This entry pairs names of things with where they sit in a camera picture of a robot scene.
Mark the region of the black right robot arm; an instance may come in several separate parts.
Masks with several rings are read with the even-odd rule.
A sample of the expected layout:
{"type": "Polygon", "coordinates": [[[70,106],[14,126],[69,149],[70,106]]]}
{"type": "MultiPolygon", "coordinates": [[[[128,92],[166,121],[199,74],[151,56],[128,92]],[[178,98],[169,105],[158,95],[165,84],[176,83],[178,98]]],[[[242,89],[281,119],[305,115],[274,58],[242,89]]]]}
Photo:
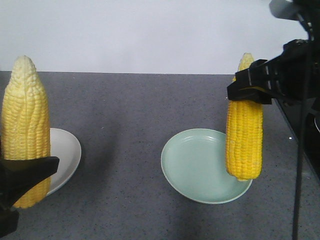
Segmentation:
{"type": "Polygon", "coordinates": [[[294,39],[271,59],[259,59],[235,73],[227,87],[231,101],[250,100],[268,105],[280,99],[290,105],[320,96],[320,2],[318,0],[273,0],[271,14],[298,21],[307,39],[294,39]]]}

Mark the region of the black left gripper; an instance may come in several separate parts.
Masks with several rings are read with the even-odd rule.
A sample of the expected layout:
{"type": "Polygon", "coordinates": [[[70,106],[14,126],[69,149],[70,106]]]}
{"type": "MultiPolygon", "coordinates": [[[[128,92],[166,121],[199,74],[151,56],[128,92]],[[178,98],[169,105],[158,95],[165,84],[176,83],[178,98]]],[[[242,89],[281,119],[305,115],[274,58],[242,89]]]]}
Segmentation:
{"type": "Polygon", "coordinates": [[[38,183],[55,174],[60,159],[56,156],[30,160],[0,160],[0,237],[17,230],[19,212],[14,203],[38,183]]]}

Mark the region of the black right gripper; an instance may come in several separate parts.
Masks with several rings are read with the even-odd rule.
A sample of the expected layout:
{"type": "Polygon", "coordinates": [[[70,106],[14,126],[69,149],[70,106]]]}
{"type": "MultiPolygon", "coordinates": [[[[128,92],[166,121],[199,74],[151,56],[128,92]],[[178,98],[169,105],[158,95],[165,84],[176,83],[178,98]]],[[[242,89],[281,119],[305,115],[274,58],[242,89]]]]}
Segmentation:
{"type": "MultiPolygon", "coordinates": [[[[266,59],[245,60],[238,65],[234,81],[227,87],[231,101],[253,101],[271,105],[272,97],[265,89],[263,73],[259,73],[266,59]]],[[[320,42],[294,39],[283,45],[283,52],[270,60],[266,72],[275,78],[275,87],[280,95],[290,99],[303,98],[307,67],[311,67],[307,98],[320,96],[320,42]]]]}

